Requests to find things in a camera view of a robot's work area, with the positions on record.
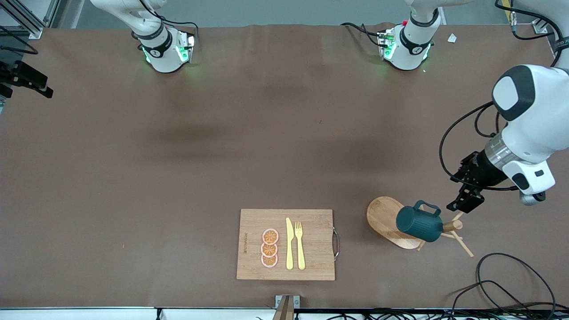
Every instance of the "wooden stick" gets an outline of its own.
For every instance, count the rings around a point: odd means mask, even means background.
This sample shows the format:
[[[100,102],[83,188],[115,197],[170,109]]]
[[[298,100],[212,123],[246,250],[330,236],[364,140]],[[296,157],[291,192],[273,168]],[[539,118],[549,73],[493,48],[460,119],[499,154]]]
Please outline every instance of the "wooden stick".
[[[440,236],[445,237],[445,238],[454,239],[454,237],[452,235],[449,235],[448,233],[441,233]]]
[[[466,253],[470,256],[470,258],[474,257],[472,251],[468,249],[468,247],[464,244],[464,242],[460,239],[459,235],[456,234],[455,231],[451,231],[451,234],[455,237],[456,241],[460,243],[460,246],[466,251]]]
[[[464,212],[459,211],[459,213],[458,213],[454,218],[452,218],[451,221],[456,221],[456,220],[458,220],[460,217],[462,217],[462,215],[464,215]]]
[[[417,248],[417,251],[421,251],[421,248],[423,248],[423,246],[425,245],[426,241],[421,241],[421,243],[419,244],[419,248]]]
[[[443,232],[462,229],[462,222],[460,220],[453,220],[443,224]]]

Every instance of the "gray floor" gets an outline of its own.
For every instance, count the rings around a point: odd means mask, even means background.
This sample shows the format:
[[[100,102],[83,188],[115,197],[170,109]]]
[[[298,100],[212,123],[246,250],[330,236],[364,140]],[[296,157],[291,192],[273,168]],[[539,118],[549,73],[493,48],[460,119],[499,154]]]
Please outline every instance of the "gray floor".
[[[448,24],[504,24],[506,15],[494,0],[475,0],[444,9]],[[159,13],[170,20],[193,21],[200,27],[250,24],[399,23],[409,17],[403,0],[170,0]],[[77,28],[125,28],[125,24],[86,0]]]

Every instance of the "table surface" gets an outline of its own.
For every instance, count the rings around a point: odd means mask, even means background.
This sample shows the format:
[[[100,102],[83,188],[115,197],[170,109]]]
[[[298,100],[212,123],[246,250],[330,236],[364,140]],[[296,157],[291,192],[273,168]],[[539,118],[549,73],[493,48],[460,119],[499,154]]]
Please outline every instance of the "table surface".
[[[475,258],[448,239],[400,249],[369,227],[378,196],[453,200],[444,131],[508,68],[551,62],[545,39],[508,26],[442,26],[435,41],[403,72],[345,27],[200,29],[193,64],[159,74],[128,30],[45,30],[26,61],[53,99],[16,89],[0,117],[0,306],[263,307],[294,293],[303,307],[449,307],[495,251],[568,303],[566,152],[550,159],[546,202],[485,192],[461,219]],[[486,143],[472,121],[448,137],[452,170]],[[336,281],[237,280],[242,208],[333,209]],[[482,273],[521,300],[550,300],[511,261],[493,257]],[[490,305],[473,290],[458,307]]]

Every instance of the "teal mug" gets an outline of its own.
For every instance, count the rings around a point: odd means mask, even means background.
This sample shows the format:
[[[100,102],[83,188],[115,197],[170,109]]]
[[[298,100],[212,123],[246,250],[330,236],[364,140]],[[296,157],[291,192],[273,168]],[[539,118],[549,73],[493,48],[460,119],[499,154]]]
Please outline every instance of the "teal mug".
[[[434,213],[419,209],[421,204],[431,207]],[[443,232],[443,220],[440,218],[440,208],[428,204],[423,200],[417,201],[413,207],[404,206],[399,210],[395,221],[397,229],[408,235],[414,236],[426,242],[433,242]]]

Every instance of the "orange slice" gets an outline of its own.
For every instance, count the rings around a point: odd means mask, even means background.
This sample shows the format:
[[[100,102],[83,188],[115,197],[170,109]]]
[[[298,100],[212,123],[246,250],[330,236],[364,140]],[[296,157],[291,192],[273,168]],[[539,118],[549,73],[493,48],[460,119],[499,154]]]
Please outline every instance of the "orange slice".
[[[265,244],[275,244],[279,241],[279,233],[275,229],[267,229],[263,232],[263,242]]]
[[[277,265],[279,262],[279,256],[275,255],[274,257],[263,257],[261,256],[261,263],[266,266],[267,268],[272,268]]]
[[[261,254],[264,257],[270,258],[277,254],[278,248],[276,244],[261,244]]]

